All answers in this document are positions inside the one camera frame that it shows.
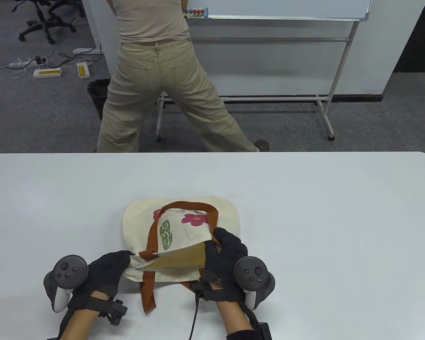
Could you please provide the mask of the person's right hand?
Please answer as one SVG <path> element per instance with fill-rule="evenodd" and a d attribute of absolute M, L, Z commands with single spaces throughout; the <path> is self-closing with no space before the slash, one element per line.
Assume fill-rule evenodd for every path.
<path fill-rule="evenodd" d="M 234 268 L 240 259 L 248 256 L 248 248 L 223 228 L 216 228 L 213 235 L 221 250 L 214 241 L 206 241 L 203 298 L 215 302 L 243 301 L 245 293 L 235 280 Z"/>

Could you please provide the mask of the person's left hand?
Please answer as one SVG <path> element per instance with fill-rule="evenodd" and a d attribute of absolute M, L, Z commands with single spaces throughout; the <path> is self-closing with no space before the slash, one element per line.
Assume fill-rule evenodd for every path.
<path fill-rule="evenodd" d="M 131 251 L 121 250 L 101 256 L 88 266 L 86 280 L 72 292 L 68 308 L 86 309 L 94 292 L 104 293 L 109 300 L 118 293 L 118 285 L 125 269 L 130 264 Z"/>

